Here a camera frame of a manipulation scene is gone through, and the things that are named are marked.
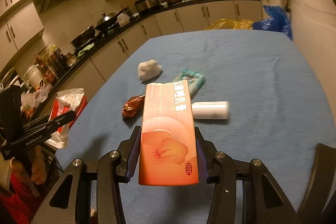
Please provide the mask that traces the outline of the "person's left hand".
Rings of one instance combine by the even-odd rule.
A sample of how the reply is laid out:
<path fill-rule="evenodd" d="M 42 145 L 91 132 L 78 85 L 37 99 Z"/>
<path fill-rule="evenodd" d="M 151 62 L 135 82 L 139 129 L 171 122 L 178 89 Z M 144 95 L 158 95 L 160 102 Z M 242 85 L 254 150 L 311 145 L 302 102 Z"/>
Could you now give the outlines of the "person's left hand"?
<path fill-rule="evenodd" d="M 34 150 L 35 156 L 32 163 L 32 176 L 31 181 L 36 185 L 44 184 L 47 178 L 46 165 L 44 162 L 44 156 L 41 150 L 41 146 L 37 145 Z M 11 159 L 10 168 L 15 177 L 24 184 L 27 184 L 27 180 L 23 176 L 23 165 L 16 159 Z"/>

